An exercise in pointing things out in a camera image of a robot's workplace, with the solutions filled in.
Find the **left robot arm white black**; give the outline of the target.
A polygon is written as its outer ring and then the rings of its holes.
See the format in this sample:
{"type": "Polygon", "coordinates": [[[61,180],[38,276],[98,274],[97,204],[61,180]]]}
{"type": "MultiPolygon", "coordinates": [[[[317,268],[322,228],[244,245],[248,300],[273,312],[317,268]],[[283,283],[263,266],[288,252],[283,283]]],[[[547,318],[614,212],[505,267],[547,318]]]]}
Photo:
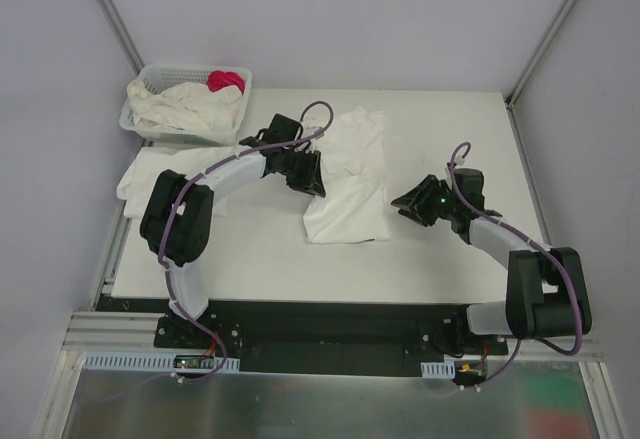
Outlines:
{"type": "Polygon", "coordinates": [[[236,190],[271,174],[280,174],[298,192],[324,197],[321,153],[304,138],[302,124],[284,115],[239,142],[236,152],[205,167],[192,178],[167,169],[156,179],[140,224],[140,236],[164,270],[170,310],[179,316],[176,334],[188,347],[204,346],[210,322],[201,317],[209,299],[199,258],[210,237],[213,212],[236,190]]]}

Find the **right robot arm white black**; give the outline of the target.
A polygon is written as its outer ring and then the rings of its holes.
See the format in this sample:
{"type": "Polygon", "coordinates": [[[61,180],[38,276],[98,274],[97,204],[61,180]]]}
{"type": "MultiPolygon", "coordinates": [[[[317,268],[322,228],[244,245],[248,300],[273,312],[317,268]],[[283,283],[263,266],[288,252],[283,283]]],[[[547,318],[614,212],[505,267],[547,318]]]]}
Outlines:
{"type": "Polygon", "coordinates": [[[574,338],[563,352],[575,354],[592,327],[581,258],[570,247],[540,244],[485,208],[484,175],[456,169],[448,179],[429,175],[391,205],[414,223],[447,221],[466,244],[494,259],[507,272],[502,301],[471,304],[466,319],[450,328],[452,346],[473,353],[486,335],[538,340],[574,338]]]}

